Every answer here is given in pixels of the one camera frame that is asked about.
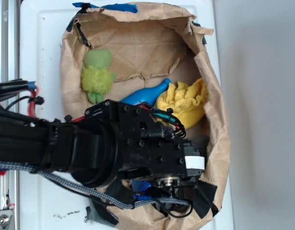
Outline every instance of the metal rail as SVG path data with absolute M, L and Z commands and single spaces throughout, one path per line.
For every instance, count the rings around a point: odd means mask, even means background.
M 0 0 L 0 82 L 19 77 L 20 4 L 21 0 Z M 13 100 L 2 102 L 2 105 Z M 18 106 L 13 106 L 11 111 L 17 112 Z M 0 176 L 0 227 L 3 222 L 8 223 L 6 230 L 19 229 L 18 171 L 8 171 Z

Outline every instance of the blue painter's tape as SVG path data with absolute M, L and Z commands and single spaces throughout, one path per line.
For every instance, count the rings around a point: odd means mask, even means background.
M 132 180 L 131 181 L 132 189 L 136 193 L 140 193 L 151 187 L 152 185 L 148 181 L 138 181 L 138 180 Z
M 73 3 L 74 7 L 82 7 L 83 2 L 76 2 Z M 111 10 L 111 11 L 123 11 L 123 12 L 131 12 L 131 13 L 136 13 L 138 12 L 138 7 L 137 5 L 131 5 L 131 4 L 113 4 L 113 5 L 106 5 L 106 6 L 95 6 L 91 4 L 91 8 L 103 8 L 106 10 Z

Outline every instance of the white wall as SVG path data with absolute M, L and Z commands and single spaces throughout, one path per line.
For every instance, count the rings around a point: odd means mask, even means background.
M 214 0 L 235 230 L 295 230 L 295 0 Z

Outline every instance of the brown paper bag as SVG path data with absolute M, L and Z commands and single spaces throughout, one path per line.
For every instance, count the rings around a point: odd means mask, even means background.
M 83 58 L 90 48 L 107 48 L 113 56 L 110 70 L 118 77 L 105 99 L 119 101 L 138 89 L 159 84 L 165 77 L 187 84 L 202 77 L 209 91 L 205 118 L 187 131 L 187 137 L 210 136 L 206 170 L 200 178 L 217 187 L 208 214 L 200 218 L 193 211 L 178 219 L 165 217 L 152 205 L 134 210 L 107 207 L 118 220 L 117 229 L 197 230 L 220 211 L 230 165 L 224 100 L 202 43 L 213 31 L 196 26 L 192 22 L 195 16 L 181 7 L 142 2 L 136 6 L 137 13 L 88 8 L 75 16 L 63 35 L 60 77 L 64 111 L 76 118 L 92 106 L 81 89 Z

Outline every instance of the white surface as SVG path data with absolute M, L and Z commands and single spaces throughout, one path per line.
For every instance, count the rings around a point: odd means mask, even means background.
M 71 18 L 79 10 L 71 0 L 24 0 L 21 7 L 20 77 L 37 81 L 45 103 L 37 107 L 37 115 L 48 120 L 63 120 L 59 84 L 59 59 L 62 35 Z M 127 3 L 127 1 L 90 1 L 97 6 Z M 196 22 L 214 28 L 211 0 L 164 1 L 187 8 L 198 16 Z M 218 54 L 215 35 L 207 36 L 207 50 L 219 78 Z M 21 113 L 26 113 L 21 106 Z M 71 194 L 36 175 L 20 175 L 20 229 L 111 229 L 97 223 L 85 223 L 88 201 Z M 232 230 L 230 187 L 225 193 L 222 212 L 203 230 Z
M 214 0 L 236 230 L 295 230 L 295 0 Z

